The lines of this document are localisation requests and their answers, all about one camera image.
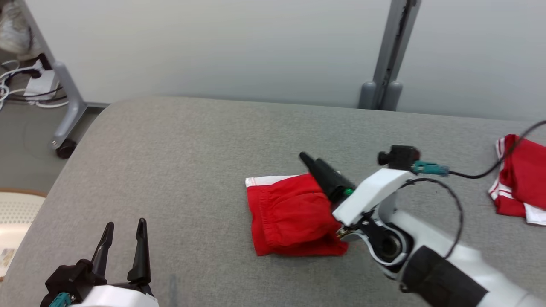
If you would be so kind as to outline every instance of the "power plug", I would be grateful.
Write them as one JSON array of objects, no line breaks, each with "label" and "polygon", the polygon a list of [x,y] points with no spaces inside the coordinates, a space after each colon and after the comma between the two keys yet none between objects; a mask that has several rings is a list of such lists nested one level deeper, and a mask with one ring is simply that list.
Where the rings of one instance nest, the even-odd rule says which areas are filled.
[{"label": "power plug", "polygon": [[[39,78],[30,78],[23,96],[35,96],[36,94],[47,93],[57,89],[59,80],[53,69],[45,70],[40,60],[36,61],[33,68],[38,70],[41,76]],[[56,94],[57,92],[53,92],[42,96],[29,97],[28,99],[33,101],[49,100],[54,98]]]}]

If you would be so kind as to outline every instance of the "gray fabric tabletop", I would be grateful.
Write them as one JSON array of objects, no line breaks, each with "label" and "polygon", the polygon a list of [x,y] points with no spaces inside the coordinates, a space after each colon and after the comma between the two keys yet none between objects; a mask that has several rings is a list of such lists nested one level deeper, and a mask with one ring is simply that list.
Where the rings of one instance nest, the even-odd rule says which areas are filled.
[{"label": "gray fabric tabletop", "polygon": [[[90,259],[109,221],[106,278],[126,280],[140,217],[148,221],[151,288],[162,307],[423,306],[382,275],[363,244],[342,257],[257,257],[245,177],[301,174],[298,153],[307,151],[360,182],[393,144],[475,174],[494,162],[496,139],[530,124],[183,97],[115,103],[45,200],[0,288],[0,306],[38,306],[50,274]],[[534,135],[546,144],[544,131]],[[441,180],[465,209],[462,240],[546,299],[546,228],[496,215],[486,192],[493,175]],[[399,204],[451,234],[457,228],[453,200],[433,184],[402,190]]]}]

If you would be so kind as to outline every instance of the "caster wheel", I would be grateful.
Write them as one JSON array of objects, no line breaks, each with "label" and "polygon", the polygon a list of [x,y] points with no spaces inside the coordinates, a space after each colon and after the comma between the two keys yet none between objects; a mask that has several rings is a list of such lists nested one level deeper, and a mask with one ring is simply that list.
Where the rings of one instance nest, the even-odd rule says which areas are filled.
[{"label": "caster wheel", "polygon": [[63,144],[55,151],[57,152],[57,157],[61,159],[68,159],[76,149],[77,143],[71,139],[64,140]]}]

